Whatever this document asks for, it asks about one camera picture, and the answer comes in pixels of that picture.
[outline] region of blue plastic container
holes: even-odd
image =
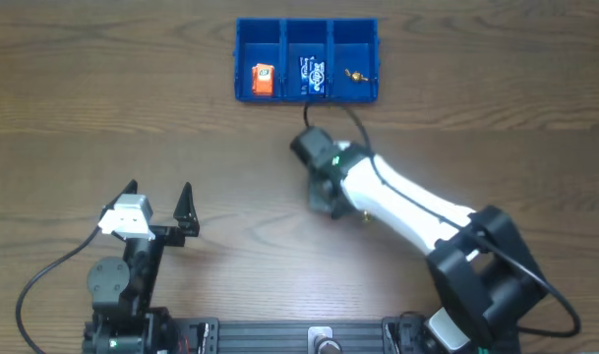
[[[380,40],[376,19],[238,19],[235,93],[249,102],[373,102],[380,87]],[[326,93],[301,94],[299,57],[326,62]],[[274,65],[272,96],[252,92],[251,68]],[[360,72],[370,82],[345,75]]]

